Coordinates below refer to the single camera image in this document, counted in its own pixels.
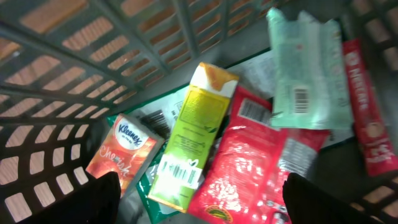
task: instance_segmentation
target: orange tissue pack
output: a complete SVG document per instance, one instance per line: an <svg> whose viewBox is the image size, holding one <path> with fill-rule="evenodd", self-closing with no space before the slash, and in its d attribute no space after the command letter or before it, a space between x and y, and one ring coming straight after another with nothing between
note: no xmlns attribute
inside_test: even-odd
<svg viewBox="0 0 398 224"><path fill-rule="evenodd" d="M95 178L117 172L123 196L129 184L136 185L163 143L136 118L119 114L86 171Z"/></svg>

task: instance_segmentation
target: label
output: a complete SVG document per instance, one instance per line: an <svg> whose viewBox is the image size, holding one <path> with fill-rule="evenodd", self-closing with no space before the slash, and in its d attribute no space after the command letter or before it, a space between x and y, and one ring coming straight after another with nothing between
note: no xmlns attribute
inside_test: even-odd
<svg viewBox="0 0 398 224"><path fill-rule="evenodd" d="M348 77L352 83L353 93L358 99L358 105L360 110L366 110L369 108L369 97L368 91L366 89L366 83L363 79L363 74L361 69L358 68L359 65L359 55L357 52L350 52L345 56L346 64L351 67L348 71Z"/></svg>
<svg viewBox="0 0 398 224"><path fill-rule="evenodd" d="M271 112L262 105L247 98L243 99L238 115L265 126L270 125Z"/></svg>
<svg viewBox="0 0 398 224"><path fill-rule="evenodd" d="M390 161L393 157L395 157L394 153L391 151L391 145L389 143L389 139L382 139L381 141L375 143L375 146L369 147L369 153L366 162L370 163L378 163L382 161Z"/></svg>
<svg viewBox="0 0 398 224"><path fill-rule="evenodd" d="M129 163L130 156L128 153L122 151L112 151L109 146L102 145L99 148L99 155L116 164L119 168L119 173L123 177L127 177L130 173L131 164Z"/></svg>
<svg viewBox="0 0 398 224"><path fill-rule="evenodd" d="M148 167L148 169L146 170L145 175L147 177L149 185L152 185L152 183L154 182L158 167L159 167L159 164L156 164L154 166ZM158 204L159 204L160 212L162 212L162 214L164 214L164 215L168 215L173 212L176 212L176 209L172 209L169 206L163 205L161 203L158 203Z"/></svg>
<svg viewBox="0 0 398 224"><path fill-rule="evenodd" d="M126 118L120 119L114 130L118 143L127 150L137 150L148 140L149 136L130 123Z"/></svg>
<svg viewBox="0 0 398 224"><path fill-rule="evenodd" d="M315 150L289 138L286 140L278 166L280 169L296 172L305 177L316 156Z"/></svg>
<svg viewBox="0 0 398 224"><path fill-rule="evenodd" d="M295 88L294 92L294 113L303 114L308 113L310 102L308 97L308 90L306 88Z"/></svg>
<svg viewBox="0 0 398 224"><path fill-rule="evenodd" d="M220 218L227 223L232 223L233 219L231 214L225 208L220 208L218 205L212 205L206 208L205 212L216 218Z"/></svg>
<svg viewBox="0 0 398 224"><path fill-rule="evenodd" d="M224 113L217 111L222 111L226 107L222 98L207 95L202 91L189 91L178 118L196 128L215 133L224 116Z"/></svg>
<svg viewBox="0 0 398 224"><path fill-rule="evenodd" d="M197 168L198 159L188 159L186 162L163 155L157 174L167 176L172 181L178 181L181 185L196 189L202 169Z"/></svg>

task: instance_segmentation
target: kleenex logo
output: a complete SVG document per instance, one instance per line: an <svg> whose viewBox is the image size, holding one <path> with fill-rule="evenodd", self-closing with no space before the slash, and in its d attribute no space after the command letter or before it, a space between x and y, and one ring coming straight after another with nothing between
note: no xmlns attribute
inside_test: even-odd
<svg viewBox="0 0 398 224"><path fill-rule="evenodd" d="M126 118L119 120L115 127L114 135L118 143L127 150L141 148L149 138L146 133L142 132Z"/></svg>
<svg viewBox="0 0 398 224"><path fill-rule="evenodd" d="M122 124L119 126L119 132L127 134L133 141L136 146L139 146L142 143L142 140L138 135L136 135L133 131L129 129L128 124Z"/></svg>

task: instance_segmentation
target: plastic bag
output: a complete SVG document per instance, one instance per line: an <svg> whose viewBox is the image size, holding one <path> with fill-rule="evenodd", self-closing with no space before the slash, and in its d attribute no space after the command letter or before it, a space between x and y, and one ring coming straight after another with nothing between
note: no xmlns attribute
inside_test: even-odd
<svg viewBox="0 0 398 224"><path fill-rule="evenodd" d="M295 152L306 152L308 156L302 159L312 162L311 152L316 155L316 150L308 152L302 148L309 144L319 150L328 131L274 129L269 126L271 109L268 101L237 87L230 124L188 213L210 223L290 223L283 200L278 200L282 187L279 182L293 170ZM291 142L296 140L298 148L291 148ZM299 168L308 169L307 164Z"/></svg>
<svg viewBox="0 0 398 224"><path fill-rule="evenodd" d="M346 73L355 118L355 130L363 146L370 176L398 169L398 158L377 107L371 81L366 74L358 40L344 43Z"/></svg>
<svg viewBox="0 0 398 224"><path fill-rule="evenodd" d="M321 24L306 12L288 21L275 8L267 18L276 65L272 125L349 129L353 118L338 23Z"/></svg>

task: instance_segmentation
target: light green packet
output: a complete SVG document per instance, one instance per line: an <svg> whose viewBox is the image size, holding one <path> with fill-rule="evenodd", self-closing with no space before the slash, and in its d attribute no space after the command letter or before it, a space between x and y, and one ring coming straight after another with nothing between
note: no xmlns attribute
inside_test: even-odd
<svg viewBox="0 0 398 224"><path fill-rule="evenodd" d="M267 15L276 65L271 124L305 129L349 129L353 122L336 21L319 23L306 12L287 21Z"/></svg>

